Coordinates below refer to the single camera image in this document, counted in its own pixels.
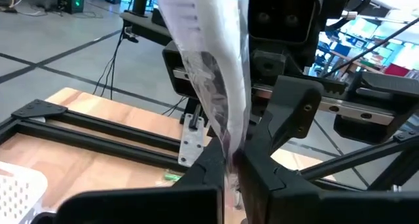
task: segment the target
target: concrete floor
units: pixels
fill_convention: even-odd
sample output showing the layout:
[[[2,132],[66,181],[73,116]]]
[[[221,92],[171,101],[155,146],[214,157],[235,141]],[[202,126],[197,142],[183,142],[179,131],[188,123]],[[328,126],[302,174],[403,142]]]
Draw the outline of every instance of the concrete floor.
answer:
[[[0,119],[35,98],[45,99],[64,87],[92,93],[113,54],[122,20],[118,13],[127,4],[110,5],[103,0],[86,0],[85,11],[103,18],[59,16],[30,17],[0,12]],[[28,3],[20,12],[34,12]],[[114,100],[162,113],[181,98],[172,89],[164,61],[163,46],[139,38],[125,40],[115,67]],[[180,111],[172,117],[179,118]],[[329,160],[369,145],[340,137],[333,131],[334,117],[318,112],[310,133],[292,139],[283,148],[321,160]],[[335,174],[337,181],[366,188],[396,155]],[[419,175],[403,187],[417,190]]]

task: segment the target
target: white plastic basket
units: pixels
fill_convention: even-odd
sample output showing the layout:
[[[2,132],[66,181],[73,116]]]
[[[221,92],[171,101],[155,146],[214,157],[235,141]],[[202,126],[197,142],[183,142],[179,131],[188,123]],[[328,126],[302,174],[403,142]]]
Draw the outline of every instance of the white plastic basket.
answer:
[[[0,223],[28,224],[42,212],[42,198],[48,187],[44,174],[36,170],[0,162]]]

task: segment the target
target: transparent plastic bag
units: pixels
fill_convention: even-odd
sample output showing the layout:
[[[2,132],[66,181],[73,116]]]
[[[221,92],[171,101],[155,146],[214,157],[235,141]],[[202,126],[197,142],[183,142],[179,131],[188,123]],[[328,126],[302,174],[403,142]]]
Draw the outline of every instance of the transparent plastic bag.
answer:
[[[251,107],[248,1],[157,0],[229,172],[244,144]]]

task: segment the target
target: metal frame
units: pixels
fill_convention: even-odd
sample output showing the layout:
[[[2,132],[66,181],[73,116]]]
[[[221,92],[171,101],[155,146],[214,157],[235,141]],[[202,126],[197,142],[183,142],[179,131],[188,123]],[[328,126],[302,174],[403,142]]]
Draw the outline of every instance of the metal frame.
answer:
[[[169,168],[178,172],[186,172],[189,169],[178,163],[177,156],[37,121],[34,119],[35,117],[64,122],[176,153],[179,152],[181,144],[179,140],[173,138],[77,113],[68,110],[66,107],[42,100],[35,100],[12,113],[11,117],[0,124],[0,145],[16,133],[21,133],[135,162]],[[354,151],[342,157],[301,170],[300,173],[303,178],[322,189],[363,191],[356,187],[322,179],[322,177],[403,151],[368,188],[368,190],[389,190],[392,185],[402,186],[418,171],[418,145],[419,135],[416,132],[403,133],[393,137],[393,140],[388,143]]]

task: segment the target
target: red object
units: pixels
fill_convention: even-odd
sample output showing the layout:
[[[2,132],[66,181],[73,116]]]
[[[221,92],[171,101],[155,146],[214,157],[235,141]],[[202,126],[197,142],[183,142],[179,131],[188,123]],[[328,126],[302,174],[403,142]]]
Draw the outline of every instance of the red object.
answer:
[[[395,64],[390,64],[388,68],[386,68],[386,71],[384,72],[387,75],[394,75],[399,77],[404,77],[410,70],[404,67],[400,67]]]

